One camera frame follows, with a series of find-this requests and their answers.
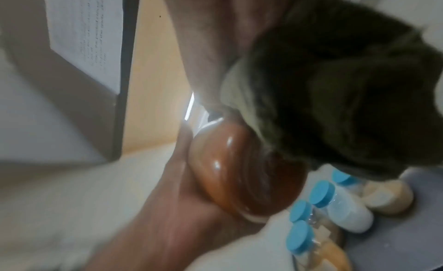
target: paper sheet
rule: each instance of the paper sheet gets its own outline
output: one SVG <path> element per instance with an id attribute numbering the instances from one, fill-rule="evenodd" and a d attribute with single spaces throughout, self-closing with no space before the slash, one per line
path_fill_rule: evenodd
<path id="1" fill-rule="evenodd" d="M 45 0 L 50 46 L 120 93 L 123 0 Z"/>

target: brown bottle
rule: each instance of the brown bottle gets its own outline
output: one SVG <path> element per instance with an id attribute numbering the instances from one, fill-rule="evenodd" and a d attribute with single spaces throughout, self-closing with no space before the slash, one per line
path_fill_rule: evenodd
<path id="1" fill-rule="evenodd" d="M 235 120 L 212 122 L 195 136 L 189 164 L 221 208 L 255 222 L 289 207 L 307 177 L 302 162 L 284 161 Z"/>

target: plastic bottle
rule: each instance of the plastic bottle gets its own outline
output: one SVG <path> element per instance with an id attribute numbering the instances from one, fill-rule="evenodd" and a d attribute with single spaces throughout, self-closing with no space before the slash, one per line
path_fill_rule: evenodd
<path id="1" fill-rule="evenodd" d="M 220 119 L 192 141 L 189 165 L 221 208 L 253 222 L 288 208 L 300 194 L 307 165 L 288 162 L 262 145 L 243 122 Z"/>
<path id="2" fill-rule="evenodd" d="M 407 210 L 414 201 L 414 193 L 401 180 L 368 182 L 362 200 L 370 210 L 390 216 Z"/>
<path id="3" fill-rule="evenodd" d="M 293 223 L 303 220 L 318 231 L 322 237 L 331 239 L 337 245 L 341 245 L 343 232 L 327 215 L 315 208 L 311 203 L 300 200 L 292 206 L 289 220 Z"/>
<path id="4" fill-rule="evenodd" d="M 374 221 L 374 215 L 359 197 L 329 181 L 319 181 L 309 201 L 317 208 L 324 208 L 335 224 L 350 232 L 363 233 Z"/>
<path id="5" fill-rule="evenodd" d="M 352 270 L 346 253 L 331 240 L 319 239 L 305 221 L 293 225 L 286 238 L 286 247 L 297 259 L 298 270 Z"/>
<path id="6" fill-rule="evenodd" d="M 332 172 L 332 181 L 359 197 L 363 194 L 363 189 L 365 188 L 366 184 L 366 181 L 343 173 L 339 170 L 334 170 Z"/>

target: blue lid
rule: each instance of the blue lid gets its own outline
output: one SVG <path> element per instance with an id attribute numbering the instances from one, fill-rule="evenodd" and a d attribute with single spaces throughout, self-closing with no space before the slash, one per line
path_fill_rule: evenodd
<path id="1" fill-rule="evenodd" d="M 286 248 L 295 255 L 309 251 L 313 246 L 314 230 L 305 221 L 294 223 L 286 237 Z"/>
<path id="2" fill-rule="evenodd" d="M 307 220 L 312 214 L 312 205 L 306 201 L 297 201 L 292 206 L 291 213 L 289 214 L 289 220 L 294 223 L 299 220 Z"/>
<path id="3" fill-rule="evenodd" d="M 343 187 L 351 186 L 360 182 L 356 177 L 343 173 L 339 170 L 334 170 L 332 172 L 332 181 Z"/>
<path id="4" fill-rule="evenodd" d="M 319 181 L 309 195 L 309 202 L 317 208 L 326 207 L 334 197 L 335 186 L 329 181 Z"/>

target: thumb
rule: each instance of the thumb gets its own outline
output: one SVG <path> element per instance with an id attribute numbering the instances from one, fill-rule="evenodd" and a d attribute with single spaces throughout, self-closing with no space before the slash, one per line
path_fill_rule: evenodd
<path id="1" fill-rule="evenodd" d="M 174 152 L 172 153 L 171 160 L 175 159 L 187 159 L 189 147 L 193 139 L 192 130 L 186 121 L 183 121 L 180 125 L 179 135 L 177 137 L 177 143 L 175 144 Z"/>

